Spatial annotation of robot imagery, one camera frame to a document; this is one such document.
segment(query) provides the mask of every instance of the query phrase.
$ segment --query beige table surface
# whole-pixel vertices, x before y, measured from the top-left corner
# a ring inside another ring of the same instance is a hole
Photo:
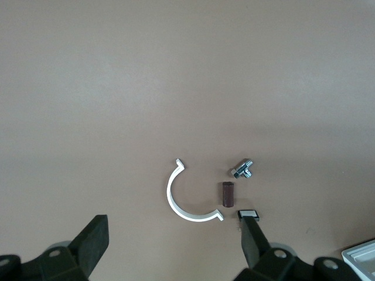
[[[255,208],[271,242],[340,256],[375,236],[374,106],[371,0],[0,1],[0,253],[108,214],[91,281],[233,280]],[[178,204],[223,222],[172,211],[177,157]]]

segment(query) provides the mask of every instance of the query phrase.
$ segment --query white plastic clip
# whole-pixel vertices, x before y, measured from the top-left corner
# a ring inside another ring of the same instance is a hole
[[[210,212],[209,214],[206,214],[206,215],[193,215],[193,214],[189,214],[189,213],[185,212],[180,207],[178,207],[178,205],[176,204],[176,202],[174,201],[174,199],[172,197],[171,185],[172,185],[172,182],[175,179],[175,177],[179,173],[181,173],[182,171],[185,170],[185,167],[182,164],[180,159],[177,159],[176,163],[177,163],[177,168],[171,174],[171,176],[169,178],[169,181],[168,181],[168,186],[166,188],[166,198],[168,199],[169,205],[174,210],[174,212],[177,215],[179,215],[180,217],[182,217],[182,218],[184,218],[188,221],[202,222],[202,221],[209,221],[209,220],[212,220],[214,218],[218,218],[220,221],[223,221],[224,217],[218,209],[216,209],[213,212]]]

